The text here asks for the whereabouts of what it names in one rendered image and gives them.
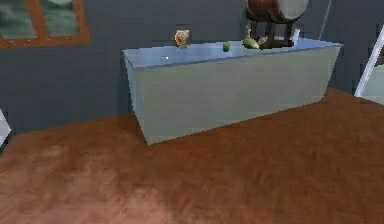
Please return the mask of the pale grey counter block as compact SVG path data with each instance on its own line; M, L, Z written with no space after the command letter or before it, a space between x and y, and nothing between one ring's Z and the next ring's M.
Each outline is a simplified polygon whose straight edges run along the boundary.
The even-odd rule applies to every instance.
M132 107L144 139L159 143L319 101L341 45L301 38L247 49L232 41L125 49Z

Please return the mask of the orange and beige small object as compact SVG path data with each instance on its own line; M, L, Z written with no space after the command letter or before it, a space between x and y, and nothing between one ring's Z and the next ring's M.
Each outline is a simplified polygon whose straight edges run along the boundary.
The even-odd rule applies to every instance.
M174 35L174 40L178 47L185 48L187 46L187 40L189 38L189 30L177 30Z

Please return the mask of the green and beige vegetable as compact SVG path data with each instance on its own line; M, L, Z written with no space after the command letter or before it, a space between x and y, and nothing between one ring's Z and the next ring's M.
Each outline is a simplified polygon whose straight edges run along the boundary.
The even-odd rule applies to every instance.
M258 37L256 39L247 37L243 40L243 46L247 49L261 49L263 44L268 41L267 36Z

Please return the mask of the brown barrel on dark stand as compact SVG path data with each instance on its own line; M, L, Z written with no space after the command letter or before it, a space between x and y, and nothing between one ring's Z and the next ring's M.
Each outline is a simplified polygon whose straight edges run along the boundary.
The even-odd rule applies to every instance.
M309 0L246 0L244 10L250 29L249 36L260 49L292 47L293 24L303 15ZM284 25L282 40L275 38L276 26Z

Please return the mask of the brown framed window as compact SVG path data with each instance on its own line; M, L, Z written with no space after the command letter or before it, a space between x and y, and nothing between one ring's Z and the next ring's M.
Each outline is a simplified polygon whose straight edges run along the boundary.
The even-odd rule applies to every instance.
M0 49L89 43L82 0L0 0Z

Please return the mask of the white block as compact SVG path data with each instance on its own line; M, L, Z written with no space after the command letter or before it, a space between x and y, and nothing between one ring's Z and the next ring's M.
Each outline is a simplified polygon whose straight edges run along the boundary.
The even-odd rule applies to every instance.
M3 112L0 110L0 148L4 144L5 140L7 139L8 135L11 133L11 128L3 114Z

